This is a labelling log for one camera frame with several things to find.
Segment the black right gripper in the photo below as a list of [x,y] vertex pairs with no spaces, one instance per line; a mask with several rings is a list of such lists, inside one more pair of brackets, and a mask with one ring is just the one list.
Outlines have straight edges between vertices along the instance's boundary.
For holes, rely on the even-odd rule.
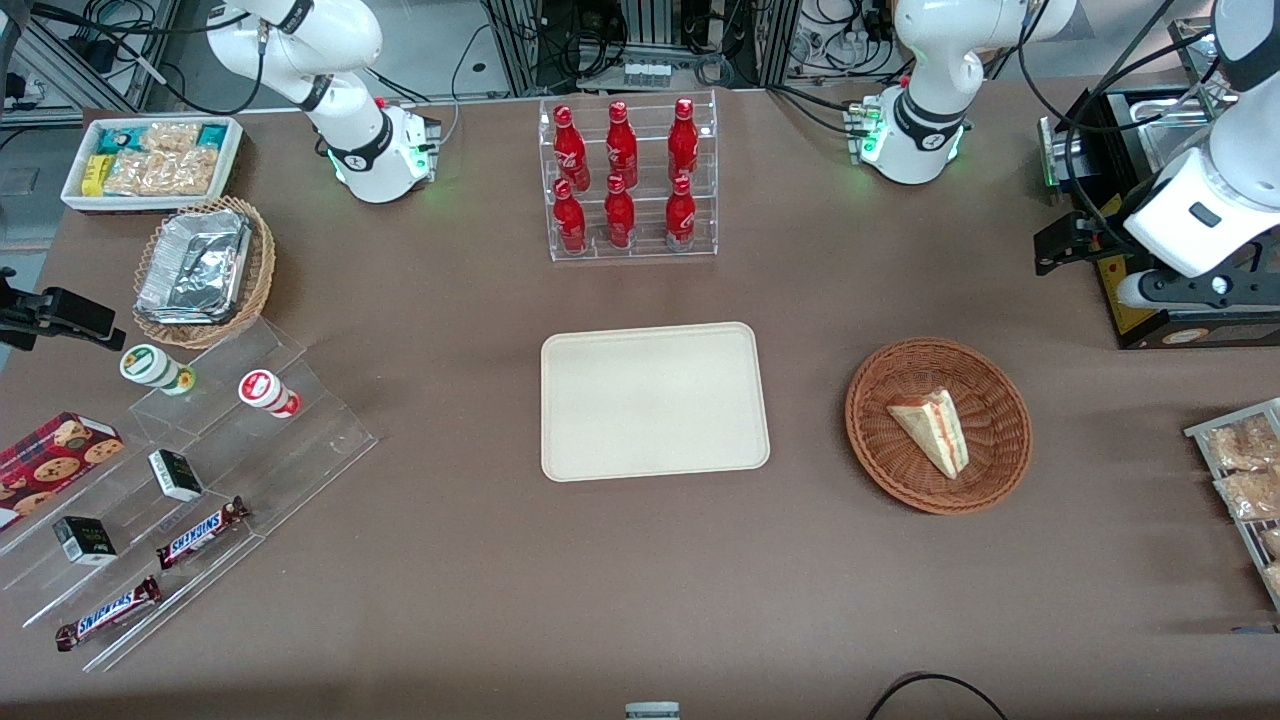
[[115,328],[113,309],[60,287],[44,293],[15,290],[9,279],[17,275],[1,268],[1,341],[12,348],[31,351],[36,338],[70,337],[113,352],[123,350],[127,333]]

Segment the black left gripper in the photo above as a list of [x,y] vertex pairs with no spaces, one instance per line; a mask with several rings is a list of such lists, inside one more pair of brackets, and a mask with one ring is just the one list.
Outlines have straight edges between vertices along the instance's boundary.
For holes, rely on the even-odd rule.
[[[1114,233],[1107,218],[1069,211],[1034,234],[1036,275],[1073,263],[1101,263],[1132,256],[1132,242]],[[1140,278],[1140,297],[1161,307],[1189,305],[1239,313],[1275,313],[1279,307],[1276,240],[1253,240],[1202,275],[1160,268]]]

